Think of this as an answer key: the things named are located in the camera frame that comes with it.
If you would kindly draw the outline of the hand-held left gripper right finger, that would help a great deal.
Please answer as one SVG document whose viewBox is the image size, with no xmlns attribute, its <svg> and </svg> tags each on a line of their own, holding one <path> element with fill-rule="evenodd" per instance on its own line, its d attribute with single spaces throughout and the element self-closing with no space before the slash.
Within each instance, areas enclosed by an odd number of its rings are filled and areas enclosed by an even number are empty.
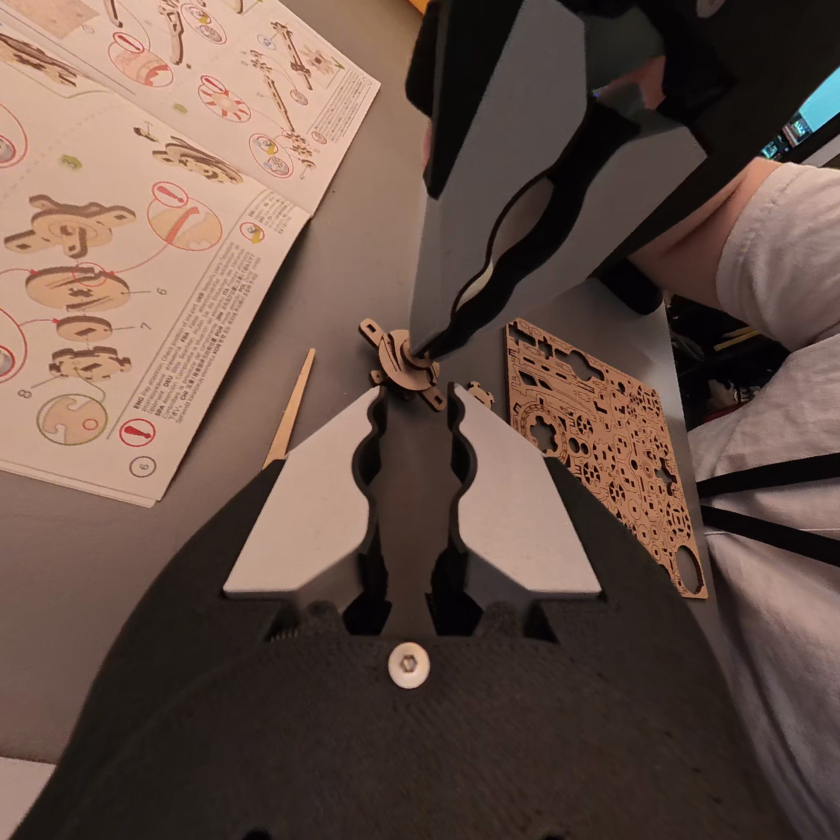
<svg viewBox="0 0 840 840">
<path fill-rule="evenodd" d="M 539 450 L 459 384 L 448 386 L 447 420 L 458 488 L 427 593 L 436 634 L 473 634 L 497 603 L 526 617 L 537 602 L 599 597 Z"/>
</svg>

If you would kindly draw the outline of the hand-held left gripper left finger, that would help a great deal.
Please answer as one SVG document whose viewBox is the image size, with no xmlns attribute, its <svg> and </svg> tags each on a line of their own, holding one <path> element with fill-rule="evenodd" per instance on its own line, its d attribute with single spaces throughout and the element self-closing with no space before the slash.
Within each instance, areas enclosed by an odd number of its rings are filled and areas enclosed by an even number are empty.
<svg viewBox="0 0 840 840">
<path fill-rule="evenodd" d="M 370 485 L 387 391 L 371 388 L 291 450 L 224 584 L 238 598 L 332 603 L 351 634 L 378 635 L 392 605 Z"/>
</svg>

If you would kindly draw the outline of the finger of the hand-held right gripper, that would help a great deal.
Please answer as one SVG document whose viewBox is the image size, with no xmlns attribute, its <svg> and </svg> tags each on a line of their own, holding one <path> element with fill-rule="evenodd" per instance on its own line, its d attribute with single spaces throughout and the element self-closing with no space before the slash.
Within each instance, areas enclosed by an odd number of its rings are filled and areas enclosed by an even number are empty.
<svg viewBox="0 0 840 840">
<path fill-rule="evenodd" d="M 630 119 L 589 103 L 559 159 L 499 213 L 475 268 L 448 253 L 467 233 L 445 222 L 438 297 L 422 285 L 422 354 L 438 361 L 502 317 L 592 277 L 707 158 L 687 126 L 657 111 Z"/>
<path fill-rule="evenodd" d="M 561 2 L 429 2 L 408 97 L 431 121 L 409 330 L 446 330 L 501 219 L 557 161 L 586 109 L 585 27 Z"/>
</svg>

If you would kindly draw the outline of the wooden model assembly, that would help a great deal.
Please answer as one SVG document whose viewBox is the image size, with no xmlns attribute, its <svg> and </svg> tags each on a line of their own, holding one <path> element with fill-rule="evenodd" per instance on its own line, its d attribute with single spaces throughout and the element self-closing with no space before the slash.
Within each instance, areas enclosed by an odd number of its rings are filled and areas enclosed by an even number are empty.
<svg viewBox="0 0 840 840">
<path fill-rule="evenodd" d="M 412 353 L 408 330 L 386 332 L 369 318 L 360 323 L 359 330 L 377 352 L 380 367 L 371 372 L 375 385 L 393 384 L 405 399 L 419 394 L 435 411 L 444 410 L 447 401 L 437 387 L 440 364 L 427 354 Z"/>
</svg>

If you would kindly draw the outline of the laser-cut wooden parts sheet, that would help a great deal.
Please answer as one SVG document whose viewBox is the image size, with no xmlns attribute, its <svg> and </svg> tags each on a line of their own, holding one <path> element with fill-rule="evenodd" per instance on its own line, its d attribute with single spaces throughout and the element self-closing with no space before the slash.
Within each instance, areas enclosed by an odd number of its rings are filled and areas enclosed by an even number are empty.
<svg viewBox="0 0 840 840">
<path fill-rule="evenodd" d="M 530 322 L 506 326 L 510 425 L 558 459 L 645 546 L 685 598 L 706 576 L 655 389 Z"/>
</svg>

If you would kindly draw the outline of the tapered wooden stick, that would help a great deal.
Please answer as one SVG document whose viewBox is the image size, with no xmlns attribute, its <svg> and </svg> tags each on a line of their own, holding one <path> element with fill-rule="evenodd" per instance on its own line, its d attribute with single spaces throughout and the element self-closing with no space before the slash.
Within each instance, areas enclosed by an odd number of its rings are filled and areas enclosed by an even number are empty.
<svg viewBox="0 0 840 840">
<path fill-rule="evenodd" d="M 310 372 L 316 358 L 316 352 L 315 348 L 310 348 L 308 351 L 297 381 L 290 394 L 287 406 L 282 414 L 280 424 L 271 441 L 262 469 L 265 469 L 276 460 L 284 460 L 287 457 L 291 434 L 298 418 L 301 401 L 306 391 Z"/>
</svg>

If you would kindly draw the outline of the illustrated instruction booklet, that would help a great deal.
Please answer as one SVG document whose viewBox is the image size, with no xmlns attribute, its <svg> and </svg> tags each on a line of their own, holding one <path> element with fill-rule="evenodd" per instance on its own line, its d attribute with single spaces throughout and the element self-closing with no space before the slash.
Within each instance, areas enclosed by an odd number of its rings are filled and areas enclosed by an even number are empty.
<svg viewBox="0 0 840 840">
<path fill-rule="evenodd" d="M 2 471 L 162 499 L 380 89 L 279 2 L 2 2 Z"/>
</svg>

